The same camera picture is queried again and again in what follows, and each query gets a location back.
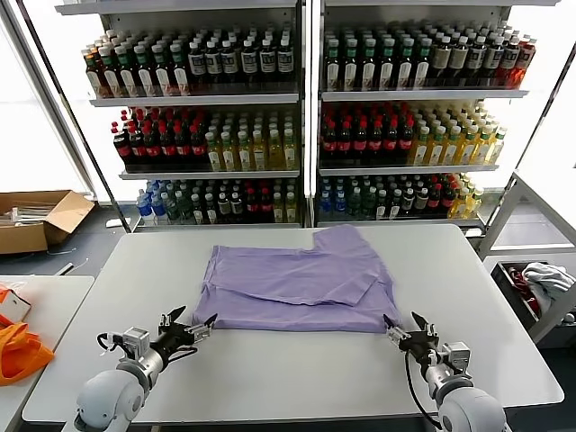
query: white table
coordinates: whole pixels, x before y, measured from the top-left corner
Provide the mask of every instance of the white table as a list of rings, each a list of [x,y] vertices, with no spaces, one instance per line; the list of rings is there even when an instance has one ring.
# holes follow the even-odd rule
[[[311,248],[315,229],[180,231],[124,236],[23,411],[31,422],[74,417],[82,384],[114,368],[98,333],[138,326],[200,295],[212,245]],[[444,341],[472,349],[469,372],[505,407],[555,403],[563,391],[456,226],[365,227],[388,266],[403,316],[417,311]],[[436,406],[412,372],[427,410]],[[171,364],[137,423],[197,424],[289,419],[392,418],[418,414],[403,354],[384,335],[215,330],[199,352]]]
[[[483,260],[487,256],[513,256],[535,254],[558,254],[576,252],[576,208],[570,188],[576,182],[576,169],[553,172],[515,171],[514,184],[504,195],[498,214],[488,228],[486,237],[480,244],[478,255]],[[508,219],[522,197],[528,199],[540,212],[568,239],[570,243],[556,245],[525,245],[522,247],[494,247]],[[535,343],[558,325],[576,304],[576,289],[573,286],[541,319],[528,330]]]
[[[92,276],[2,276],[0,283],[24,282],[16,287],[18,294],[32,304],[25,322],[29,331],[40,335],[42,343],[52,349],[58,346],[68,324],[90,290]],[[60,352],[55,351],[55,358]],[[12,430],[20,412],[42,371],[0,387],[0,430]]]

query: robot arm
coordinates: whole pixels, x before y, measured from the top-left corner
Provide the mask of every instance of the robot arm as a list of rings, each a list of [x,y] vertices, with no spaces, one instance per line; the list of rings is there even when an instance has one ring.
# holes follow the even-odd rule
[[[506,415],[500,403],[485,391],[473,387],[472,377],[466,373],[470,362],[470,348],[462,342],[443,344],[434,325],[412,312],[419,331],[406,332],[384,315],[387,335],[406,353],[406,374],[412,398],[418,408],[437,429],[447,432],[504,432],[509,431]],[[420,364],[420,373],[428,383],[430,398],[438,406],[438,421],[433,420],[420,405],[412,387],[409,358]]]
[[[212,333],[217,316],[210,317],[201,325],[186,326],[176,322],[184,309],[183,306],[162,315],[159,336],[151,343],[146,330],[134,327],[123,334],[103,333],[98,336],[101,347],[111,351],[120,347],[125,356],[115,370],[101,372],[84,384],[76,401],[76,430],[126,431],[144,406],[158,375],[170,363],[198,351],[195,345]]]

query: white cloth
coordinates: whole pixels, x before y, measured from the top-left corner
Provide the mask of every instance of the white cloth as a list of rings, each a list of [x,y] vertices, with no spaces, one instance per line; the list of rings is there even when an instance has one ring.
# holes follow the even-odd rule
[[[536,297],[542,314],[576,283],[576,278],[566,273],[566,268],[556,265],[531,263],[526,266],[522,275]]]

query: bottle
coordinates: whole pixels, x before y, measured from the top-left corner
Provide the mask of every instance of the bottle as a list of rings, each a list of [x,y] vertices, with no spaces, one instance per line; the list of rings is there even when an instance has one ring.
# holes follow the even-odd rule
[[[386,203],[388,202],[388,197],[386,196],[386,191],[380,189],[378,191],[378,203],[376,206],[376,220],[383,221],[386,217]]]
[[[196,42],[190,42],[188,63],[190,64],[195,86],[203,89],[207,84],[206,59]]]
[[[214,206],[214,198],[211,193],[207,193],[204,196],[204,200],[206,201],[206,216],[208,216],[208,222],[211,225],[215,225],[218,223],[218,216],[216,214],[216,207]]]
[[[123,97],[122,87],[120,85],[121,77],[115,58],[112,57],[111,51],[108,47],[101,47],[98,49],[98,54],[103,63],[103,72],[106,82],[110,87],[110,92],[113,97]]]
[[[434,57],[428,71],[428,84],[430,86],[441,87],[444,85],[445,72],[451,53],[450,36],[444,36],[434,48]]]
[[[464,65],[462,78],[466,79],[467,87],[477,87],[480,83],[480,68],[486,56],[486,45],[484,36],[478,36],[474,44],[468,50],[468,58]]]
[[[464,86],[465,80],[461,83],[464,64],[468,57],[468,37],[460,36],[458,43],[452,47],[450,59],[448,60],[448,69],[445,72],[444,86],[461,87]]]
[[[394,189],[393,196],[390,202],[390,214],[388,215],[388,219],[390,221],[394,221],[398,214],[400,213],[402,203],[402,190]]]
[[[470,158],[474,149],[476,147],[476,133],[478,132],[478,126],[473,124],[466,130],[466,136],[464,140],[458,145],[456,154],[454,155],[455,165],[469,165]]]
[[[438,165],[440,154],[442,153],[442,143],[444,142],[445,133],[446,128],[444,126],[438,126],[436,128],[434,138],[428,141],[427,152],[424,156],[424,165],[431,167]]]
[[[286,194],[286,221],[288,223],[296,222],[296,197],[294,192]]]
[[[496,86],[505,86],[509,81],[512,69],[516,65],[518,55],[520,54],[520,47],[518,43],[520,39],[516,36],[510,39],[510,43],[504,47],[504,54],[502,54],[502,59],[498,69],[496,69]]]
[[[266,147],[262,141],[262,131],[252,132],[254,139],[254,164],[256,171],[266,171]]]
[[[356,46],[358,40],[346,41],[346,58],[344,60],[344,91],[352,92],[356,82]]]
[[[206,59],[206,70],[208,71],[210,82],[213,85],[221,84],[223,81],[222,60],[220,52],[216,48],[216,43],[213,41],[206,42],[206,53],[204,56]]]
[[[348,197],[348,204],[346,212],[352,219],[356,219],[360,215],[360,206],[362,205],[362,197],[360,196],[360,188],[355,187],[351,196]]]
[[[338,39],[330,39],[328,41],[328,57],[326,59],[326,74],[324,78],[327,92],[336,92],[338,90],[338,74],[340,68],[338,44]]]
[[[432,40],[429,38],[423,38],[420,41],[420,53],[412,68],[412,88],[414,90],[419,90],[426,85],[426,76],[428,74],[428,67],[430,66],[429,55],[431,46]]]
[[[224,162],[221,154],[221,149],[213,132],[206,133],[206,142],[208,144],[208,159],[210,160],[212,171],[220,172],[223,171]]]
[[[460,126],[453,126],[450,130],[448,140],[443,146],[442,153],[440,154],[440,165],[452,165],[458,147],[458,140],[460,138]]]
[[[412,69],[412,47],[414,40],[411,38],[404,39],[402,45],[402,53],[399,56],[398,63],[396,64],[396,71],[398,73],[398,80],[396,82],[396,90],[405,90],[410,84],[410,71]]]
[[[494,87],[496,85],[496,69],[504,54],[503,42],[504,38],[497,36],[492,45],[486,49],[486,57],[484,57],[480,71],[480,87]]]
[[[362,75],[358,75],[360,80],[359,87],[361,87],[363,92],[369,92],[374,85],[374,71],[376,69],[374,47],[376,46],[376,39],[366,39],[364,45],[364,58],[360,65],[360,73]]]
[[[196,225],[204,224],[204,216],[202,213],[202,205],[200,204],[200,195],[198,193],[192,194],[192,211]]]
[[[520,53],[516,65],[508,76],[506,87],[518,88],[524,79],[524,75],[536,54],[536,39],[529,39],[525,43],[520,43]]]
[[[498,156],[500,156],[500,152],[504,147],[504,137],[506,136],[507,131],[507,128],[501,126],[498,128],[498,131],[496,132],[496,141],[492,144],[488,155],[486,156],[486,165],[496,165]]]
[[[378,90],[390,90],[392,88],[392,70],[394,68],[394,39],[384,39],[382,45],[382,56],[378,63],[378,69],[380,73],[378,74]]]

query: yellow bottle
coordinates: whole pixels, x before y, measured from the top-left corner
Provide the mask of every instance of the yellow bottle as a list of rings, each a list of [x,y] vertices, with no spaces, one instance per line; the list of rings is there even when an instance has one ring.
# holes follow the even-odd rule
[[[454,204],[448,212],[448,219],[463,219],[466,212],[466,197],[470,191],[467,187],[460,189],[458,196],[454,200]]]
[[[270,130],[270,142],[268,143],[268,165],[270,169],[284,169],[284,153],[278,129]]]
[[[440,154],[442,153],[442,143],[444,141],[444,134],[446,133],[446,128],[444,126],[438,126],[434,132],[434,138],[430,141],[428,140],[428,148],[426,150],[426,155],[424,156],[424,165],[436,166],[440,160]]]
[[[448,140],[443,144],[442,153],[440,154],[440,165],[453,165],[454,156],[458,148],[458,140],[460,139],[460,127],[453,126],[450,130]]]
[[[427,126],[420,127],[417,141],[412,145],[413,154],[409,157],[408,165],[413,167],[422,167],[424,165],[424,156],[428,149],[428,134],[430,128]]]
[[[466,130],[466,137],[464,141],[462,141],[458,145],[458,149],[456,150],[456,154],[454,156],[454,164],[455,165],[469,165],[470,164],[470,157],[474,152],[474,148],[476,147],[476,132],[478,131],[478,126],[473,124]]]
[[[480,138],[477,140],[476,148],[472,153],[470,165],[484,165],[486,155],[490,149],[490,136],[492,134],[491,126],[484,126]]]
[[[252,137],[254,139],[254,147],[253,147],[254,168],[256,169],[256,171],[266,171],[266,168],[268,167],[267,164],[268,156],[266,153],[264,142],[262,141],[262,131],[255,129],[252,132]]]

